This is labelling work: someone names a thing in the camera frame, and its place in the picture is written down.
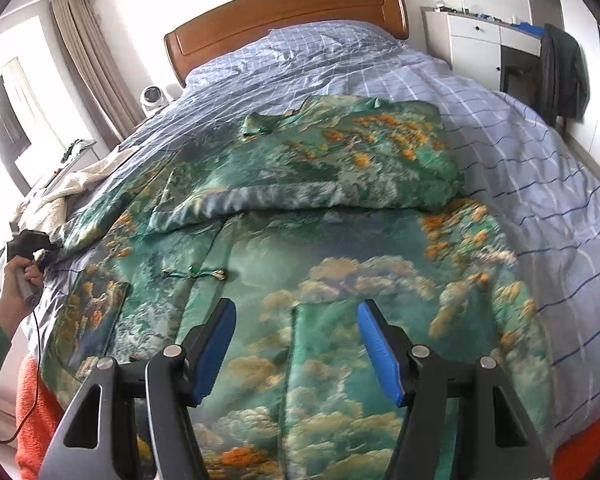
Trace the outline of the person's left hand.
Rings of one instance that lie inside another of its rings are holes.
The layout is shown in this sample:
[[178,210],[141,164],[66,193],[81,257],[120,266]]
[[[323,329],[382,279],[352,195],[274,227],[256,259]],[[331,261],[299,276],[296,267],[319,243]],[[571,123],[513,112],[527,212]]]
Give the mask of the person's left hand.
[[9,339],[12,339],[22,320],[31,312],[22,298],[18,278],[23,278],[33,287],[43,284],[43,274],[32,260],[15,256],[6,264],[0,296],[0,326]]

